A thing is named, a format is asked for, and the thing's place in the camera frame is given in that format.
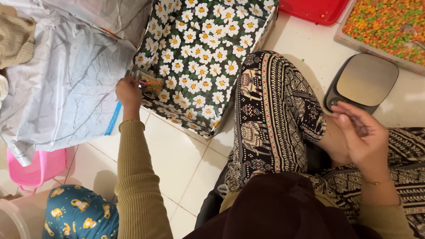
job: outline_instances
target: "colorful cereal pellet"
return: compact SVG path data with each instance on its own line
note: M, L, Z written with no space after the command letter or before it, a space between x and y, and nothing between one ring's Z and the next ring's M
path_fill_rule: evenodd
M343 33L376 49L425 66L425 50L414 44L425 43L424 0L358 0L351 11ZM403 24L416 31L400 32Z

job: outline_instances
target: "elephant print pants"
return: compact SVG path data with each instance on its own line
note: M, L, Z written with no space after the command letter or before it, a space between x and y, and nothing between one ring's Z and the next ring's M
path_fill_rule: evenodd
M53 189L47 200L43 239L116 239L118 211L92 190L78 185Z
M356 222L361 175L354 165L307 172L303 141L317 143L326 131L320 104L302 74L281 55L258 51L246 57L237 85L235 143L228 156L226 193L256 174L296 172ZM425 238L425 130L390 128L388 164L415 236Z

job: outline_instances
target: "hand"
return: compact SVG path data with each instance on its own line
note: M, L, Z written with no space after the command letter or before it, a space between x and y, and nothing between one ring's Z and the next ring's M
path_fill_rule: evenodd
M142 91L139 89L139 83L132 76L120 79L115 86L115 93L124 109L139 112L142 104Z
M344 133L353 163L371 181L387 179L388 129L368 112L353 105L339 101L332 110L332 116L338 118Z

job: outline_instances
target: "teal printed pajama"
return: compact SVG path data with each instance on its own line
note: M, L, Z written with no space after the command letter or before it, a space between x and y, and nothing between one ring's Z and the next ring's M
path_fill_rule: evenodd
M116 205L79 185L53 189L47 200L43 239L115 239Z

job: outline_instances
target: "plastic container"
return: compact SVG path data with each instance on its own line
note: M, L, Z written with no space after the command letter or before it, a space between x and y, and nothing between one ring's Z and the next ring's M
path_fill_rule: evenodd
M348 1L349 0L280 0L279 9L292 16L312 23L330 26L338 21Z
M26 167L23 167L7 150L7 162L10 179L18 184L21 191L32 194L44 182L56 177L66 168L66 150L36 151L32 163ZM26 190L23 187L29 187L32 190Z
M383 58L391 63L394 63L396 66L403 68L405 70L411 71L413 73L416 73L421 76L425 76L425 66L415 64L413 62L407 61L405 59L401 59L399 57L395 57L391 54L385 53L383 51L380 51L376 48L373 48L369 45L366 45L354 38L351 38L343 33L343 26L345 25L345 22L347 21L351 11L353 10L354 4L356 3L356 0L351 0L350 3L347 6L347 11L342 19L344 20L340 27L338 28L337 33L335 34L335 41L346 45L356 51L362 52L362 53L368 53L380 58Z
M12 201L0 199L0 239L40 239L50 190Z

